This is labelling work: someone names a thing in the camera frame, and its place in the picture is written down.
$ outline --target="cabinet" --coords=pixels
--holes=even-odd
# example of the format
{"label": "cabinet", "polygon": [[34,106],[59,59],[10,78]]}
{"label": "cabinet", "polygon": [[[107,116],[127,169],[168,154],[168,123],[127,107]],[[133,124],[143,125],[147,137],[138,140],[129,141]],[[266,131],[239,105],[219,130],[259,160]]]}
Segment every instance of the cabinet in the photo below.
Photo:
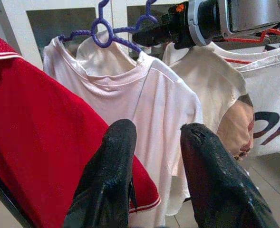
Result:
{"label": "cabinet", "polygon": [[[72,30],[90,29],[98,15],[99,2],[100,0],[0,0],[0,21],[9,44],[26,60],[42,69],[44,46],[57,35],[68,36]],[[165,14],[169,4],[179,2],[181,0],[158,0],[152,5],[152,13]],[[139,16],[145,13],[145,3],[145,0],[110,0],[104,7],[104,18],[114,28],[135,25]],[[98,31],[104,29],[103,25],[97,27]],[[119,36],[128,39],[127,33]],[[71,49],[76,49],[85,38],[75,38],[69,44]]]}

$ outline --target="purple hanger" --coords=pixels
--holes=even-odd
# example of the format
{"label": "purple hanger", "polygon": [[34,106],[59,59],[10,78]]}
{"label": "purple hanger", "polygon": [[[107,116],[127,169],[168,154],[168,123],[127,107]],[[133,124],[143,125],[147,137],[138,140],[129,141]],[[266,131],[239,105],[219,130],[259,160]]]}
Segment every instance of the purple hanger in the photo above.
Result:
{"label": "purple hanger", "polygon": [[[135,27],[123,27],[123,28],[112,28],[109,24],[108,21],[106,21],[103,17],[103,7],[109,3],[109,0],[102,0],[98,4],[98,18],[94,20],[91,30],[78,30],[78,31],[73,31],[69,37],[65,37],[64,35],[60,35],[58,38],[59,40],[63,42],[71,41],[73,37],[75,36],[92,36],[92,39],[94,42],[101,48],[107,48],[111,45],[111,43],[117,42],[120,44],[123,44],[136,52],[140,53],[142,50],[139,48],[137,45],[133,44],[129,40],[122,39],[120,37],[117,37],[115,33],[121,33],[121,32],[137,32],[140,29],[141,23],[148,19],[151,20],[152,22],[156,23],[157,19],[151,15],[151,4],[155,3],[157,0],[147,0],[146,2],[146,14],[142,15],[139,20],[137,21]],[[106,43],[101,43],[97,35],[94,33],[96,27],[98,24],[103,24],[105,25],[109,36],[108,36],[108,41]]]}

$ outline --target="red shirt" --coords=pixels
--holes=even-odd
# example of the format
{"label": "red shirt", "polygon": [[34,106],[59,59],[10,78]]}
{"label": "red shirt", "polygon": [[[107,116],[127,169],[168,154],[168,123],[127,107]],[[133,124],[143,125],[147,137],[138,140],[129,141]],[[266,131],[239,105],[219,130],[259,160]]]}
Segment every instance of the red shirt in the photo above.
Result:
{"label": "red shirt", "polygon": [[[107,128],[81,98],[0,39],[0,178],[37,227],[61,227]],[[157,189],[136,157],[133,176],[139,210],[157,206]]]}

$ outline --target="red hanger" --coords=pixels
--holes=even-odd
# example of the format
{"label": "red hanger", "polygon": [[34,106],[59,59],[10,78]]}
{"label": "red hanger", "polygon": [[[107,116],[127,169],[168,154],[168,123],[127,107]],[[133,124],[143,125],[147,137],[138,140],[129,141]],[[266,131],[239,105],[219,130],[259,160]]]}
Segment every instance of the red hanger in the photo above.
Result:
{"label": "red hanger", "polygon": [[[252,43],[252,44],[259,44],[262,43],[266,37],[267,34],[276,34],[280,35],[280,30],[278,29],[268,29],[263,31],[260,39],[243,39],[243,38],[229,38],[229,39],[224,39],[225,41],[232,41],[232,42],[241,42],[241,43]],[[244,60],[237,60],[237,59],[230,59],[230,58],[225,58],[227,62],[230,63],[240,63],[240,64],[249,64],[251,61],[244,61]]]}

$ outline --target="orange label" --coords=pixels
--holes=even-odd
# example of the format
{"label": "orange label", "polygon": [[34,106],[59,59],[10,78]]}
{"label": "orange label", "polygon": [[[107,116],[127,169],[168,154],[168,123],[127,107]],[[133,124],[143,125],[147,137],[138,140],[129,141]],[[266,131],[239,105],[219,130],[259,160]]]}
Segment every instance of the orange label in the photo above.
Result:
{"label": "orange label", "polygon": [[179,12],[179,13],[182,12],[182,11],[184,11],[184,4],[177,5],[176,11]]}

